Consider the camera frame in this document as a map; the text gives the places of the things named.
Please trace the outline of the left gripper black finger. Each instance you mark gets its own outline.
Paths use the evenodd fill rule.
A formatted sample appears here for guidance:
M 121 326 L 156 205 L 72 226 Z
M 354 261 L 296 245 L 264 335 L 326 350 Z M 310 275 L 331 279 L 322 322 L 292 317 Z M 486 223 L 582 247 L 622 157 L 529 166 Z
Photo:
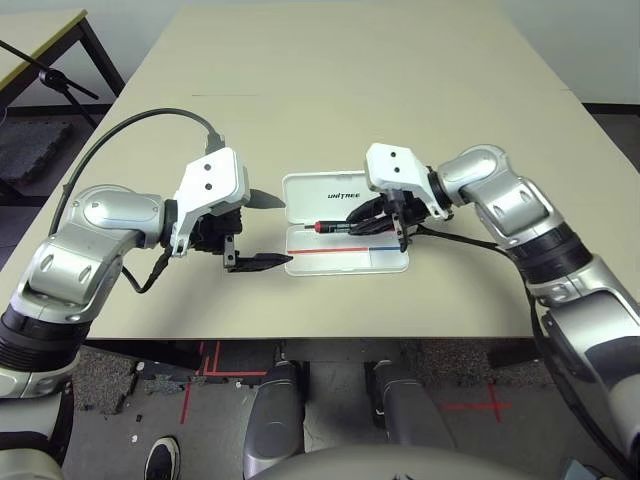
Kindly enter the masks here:
M 259 189 L 251 189 L 247 207 L 251 209 L 280 209 L 285 208 L 286 204 L 273 194 Z
M 230 273 L 261 272 L 286 264 L 292 259 L 292 256 L 279 253 L 257 253 L 252 257 L 235 254 L 225 258 L 225 269 Z

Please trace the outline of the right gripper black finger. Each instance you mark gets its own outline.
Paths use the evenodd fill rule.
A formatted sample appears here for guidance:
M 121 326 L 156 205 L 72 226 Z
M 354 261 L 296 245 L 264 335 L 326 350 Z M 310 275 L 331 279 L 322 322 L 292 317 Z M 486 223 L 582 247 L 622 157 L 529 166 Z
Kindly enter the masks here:
M 351 225 L 351 234 L 355 236 L 377 235 L 394 230 L 393 220 L 389 216 L 373 217 Z
M 386 200 L 384 197 L 367 200 L 349 213 L 346 218 L 347 223 L 360 223 L 373 219 L 384 212 Z

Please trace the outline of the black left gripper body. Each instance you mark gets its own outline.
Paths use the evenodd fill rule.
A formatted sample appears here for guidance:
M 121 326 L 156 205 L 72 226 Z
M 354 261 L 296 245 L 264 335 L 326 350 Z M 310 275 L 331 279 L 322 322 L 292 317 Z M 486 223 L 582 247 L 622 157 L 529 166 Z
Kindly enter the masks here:
M 227 271 L 240 271 L 242 263 L 235 249 L 234 237 L 242 232 L 241 210 L 201 216 L 192 230 L 192 249 L 221 256 Z

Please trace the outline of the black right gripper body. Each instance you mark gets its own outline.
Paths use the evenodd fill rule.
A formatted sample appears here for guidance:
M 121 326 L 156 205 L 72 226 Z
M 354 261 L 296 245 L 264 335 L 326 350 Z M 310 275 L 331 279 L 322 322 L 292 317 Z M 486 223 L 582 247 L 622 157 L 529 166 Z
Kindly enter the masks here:
M 390 190 L 381 195 L 386 226 L 396 234 L 401 251 L 409 246 L 409 230 L 422 223 L 429 215 L 425 203 L 411 192 Z

